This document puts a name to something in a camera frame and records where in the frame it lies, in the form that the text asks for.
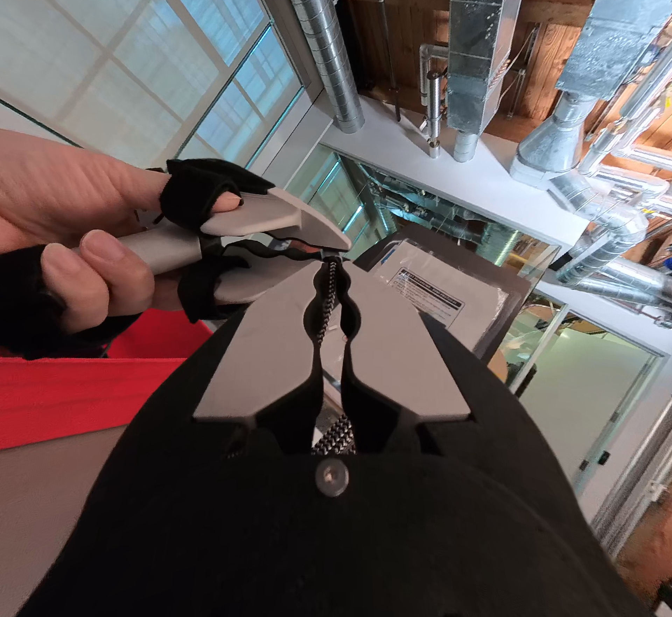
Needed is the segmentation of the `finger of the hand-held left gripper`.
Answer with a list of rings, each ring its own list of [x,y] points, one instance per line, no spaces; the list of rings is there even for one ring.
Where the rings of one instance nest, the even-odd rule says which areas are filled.
[[[281,284],[315,260],[250,259],[248,268],[224,272],[214,291],[219,305],[248,304]]]
[[[338,226],[281,188],[269,188],[264,195],[246,193],[240,206],[224,213],[225,235],[257,233],[301,241],[319,250],[346,253],[352,246]]]

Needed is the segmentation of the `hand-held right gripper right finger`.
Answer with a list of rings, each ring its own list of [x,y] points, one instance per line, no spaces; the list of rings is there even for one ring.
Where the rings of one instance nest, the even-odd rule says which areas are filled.
[[[351,262],[343,273],[341,328],[356,379],[420,421],[466,420],[470,408],[418,310]]]

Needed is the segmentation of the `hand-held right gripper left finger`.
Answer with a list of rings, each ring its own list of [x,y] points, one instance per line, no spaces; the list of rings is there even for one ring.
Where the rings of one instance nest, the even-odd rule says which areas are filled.
[[[264,411],[281,411],[294,394],[307,408],[322,407],[319,348],[305,316],[317,299],[322,270],[312,261],[268,290],[243,315],[197,405],[197,421],[256,424]]]

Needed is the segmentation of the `red plastic bin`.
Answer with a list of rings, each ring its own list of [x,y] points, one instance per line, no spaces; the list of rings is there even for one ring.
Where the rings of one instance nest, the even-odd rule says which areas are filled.
[[[1,355],[1,449],[126,425],[212,335],[183,312],[148,310],[106,358]]]

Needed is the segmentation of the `person's left hand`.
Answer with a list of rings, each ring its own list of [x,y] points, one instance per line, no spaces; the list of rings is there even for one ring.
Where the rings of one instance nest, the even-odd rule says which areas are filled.
[[[179,273],[155,277],[119,241],[140,231],[136,211],[159,212],[169,176],[111,157],[1,130],[1,253],[44,245],[47,293],[76,334],[109,317],[181,310]]]

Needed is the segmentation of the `instruction sheet in sleeve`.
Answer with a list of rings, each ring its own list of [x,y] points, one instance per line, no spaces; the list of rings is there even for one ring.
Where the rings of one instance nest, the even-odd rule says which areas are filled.
[[[392,246],[369,271],[437,320],[472,352],[504,309],[508,293],[407,241]]]

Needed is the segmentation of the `dark sign panel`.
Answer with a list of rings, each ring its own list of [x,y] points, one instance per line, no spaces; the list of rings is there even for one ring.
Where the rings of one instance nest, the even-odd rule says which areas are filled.
[[[531,283],[517,276],[514,271],[496,266],[477,256],[475,252],[458,245],[449,237],[413,223],[406,224],[400,231],[374,244],[357,257],[354,263],[358,268],[369,273],[393,245],[402,241],[407,241],[466,274],[508,293],[504,309],[478,344],[476,351],[472,352],[468,348],[485,364],[489,363],[530,293]]]

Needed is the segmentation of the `silver pipe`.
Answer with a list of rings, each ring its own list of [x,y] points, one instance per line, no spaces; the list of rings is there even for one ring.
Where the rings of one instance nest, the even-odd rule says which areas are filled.
[[[422,43],[419,47],[419,93],[425,107],[425,131],[431,159],[440,156],[443,82],[448,74],[449,46]]]

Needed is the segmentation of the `round silver air duct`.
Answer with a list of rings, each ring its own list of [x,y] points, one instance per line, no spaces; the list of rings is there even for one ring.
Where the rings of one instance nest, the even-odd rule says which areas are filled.
[[[327,97],[335,123],[345,134],[357,133],[364,113],[333,0],[291,0]]]

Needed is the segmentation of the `silver elbow duct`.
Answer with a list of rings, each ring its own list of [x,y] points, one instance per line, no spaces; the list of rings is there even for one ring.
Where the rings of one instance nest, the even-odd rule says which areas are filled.
[[[671,277],[622,257],[643,241],[641,210],[596,192],[576,171],[550,180],[548,191],[565,210],[594,223],[596,238],[581,239],[556,271],[559,284],[609,299],[657,308],[671,315]]]

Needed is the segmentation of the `foil wrapped rectangular duct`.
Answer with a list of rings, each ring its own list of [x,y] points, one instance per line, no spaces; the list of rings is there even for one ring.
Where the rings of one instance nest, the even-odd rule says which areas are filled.
[[[446,123],[456,131],[453,158],[466,163],[491,122],[522,0],[449,0]]]
[[[546,190],[580,159],[586,117],[609,100],[671,15],[671,0],[595,0],[556,83],[551,115],[517,146],[511,177]]]

